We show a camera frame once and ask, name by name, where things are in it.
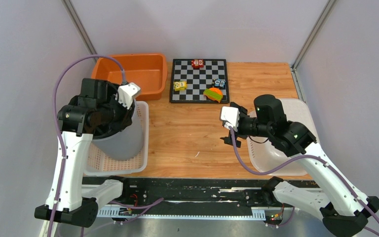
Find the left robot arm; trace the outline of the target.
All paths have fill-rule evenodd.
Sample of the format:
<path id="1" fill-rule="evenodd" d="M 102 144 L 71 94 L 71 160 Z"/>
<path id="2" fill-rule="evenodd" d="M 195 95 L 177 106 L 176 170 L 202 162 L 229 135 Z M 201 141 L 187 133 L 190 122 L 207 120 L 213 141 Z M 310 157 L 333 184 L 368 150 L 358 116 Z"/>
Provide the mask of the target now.
<path id="1" fill-rule="evenodd" d="M 56 114 L 59 145 L 53 183 L 45 204 L 35 209 L 35 218 L 88 228 L 113 199 L 120 204 L 130 201 L 132 192 L 119 178 L 86 193 L 82 178 L 94 135 L 108 138 L 130 126 L 140 92 L 132 82 L 82 80 L 80 94 Z"/>

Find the large white plastic tub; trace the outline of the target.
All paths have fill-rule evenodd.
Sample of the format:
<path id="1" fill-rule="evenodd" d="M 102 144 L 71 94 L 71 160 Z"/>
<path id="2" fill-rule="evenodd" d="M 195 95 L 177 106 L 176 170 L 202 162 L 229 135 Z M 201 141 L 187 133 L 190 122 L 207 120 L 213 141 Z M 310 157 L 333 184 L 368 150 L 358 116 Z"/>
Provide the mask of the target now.
<path id="1" fill-rule="evenodd" d="M 316 137 L 316 139 L 319 140 L 317 130 L 307 104 L 299 99 L 281 99 L 280 101 L 282 103 L 284 113 L 287 116 L 287 120 L 304 124 Z M 277 150 L 263 137 L 248 137 L 247 146 L 251 164 L 258 172 L 269 171 L 289 159 L 283 152 Z M 293 162 L 271 174 L 271 176 L 304 175 L 307 175 L 307 172 L 300 164 L 296 162 Z"/>

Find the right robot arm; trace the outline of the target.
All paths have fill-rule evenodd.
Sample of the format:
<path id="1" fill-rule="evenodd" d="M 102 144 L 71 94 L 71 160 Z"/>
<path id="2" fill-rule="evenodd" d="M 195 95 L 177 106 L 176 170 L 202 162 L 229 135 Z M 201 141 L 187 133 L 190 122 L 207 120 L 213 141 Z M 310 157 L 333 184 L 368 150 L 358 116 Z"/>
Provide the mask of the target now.
<path id="1" fill-rule="evenodd" d="M 278 202 L 299 208 L 319 219 L 337 237 L 352 237 L 367 229 L 368 219 L 377 219 L 379 198 L 368 196 L 354 186 L 333 164 L 314 134 L 302 123 L 290 121 L 281 100 L 270 94 L 254 99 L 255 117 L 230 103 L 220 110 L 220 120 L 229 130 L 223 140 L 237 150 L 240 139 L 267 138 L 288 160 L 269 174 L 295 162 L 314 179 L 322 193 L 312 193 L 272 177 L 263 186 L 262 199 L 268 206 Z"/>

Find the grey bin black liner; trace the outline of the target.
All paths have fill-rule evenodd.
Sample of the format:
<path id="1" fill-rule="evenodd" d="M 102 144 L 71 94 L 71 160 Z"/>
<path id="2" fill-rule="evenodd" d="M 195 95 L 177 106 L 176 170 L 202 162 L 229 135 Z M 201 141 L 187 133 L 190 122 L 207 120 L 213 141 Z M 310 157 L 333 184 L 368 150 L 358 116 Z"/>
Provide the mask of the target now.
<path id="1" fill-rule="evenodd" d="M 92 144 L 114 160 L 123 161 L 135 157 L 144 145 L 145 123 L 141 112 L 146 110 L 146 106 L 146 102 L 136 102 L 130 126 L 107 138 L 93 139 Z"/>

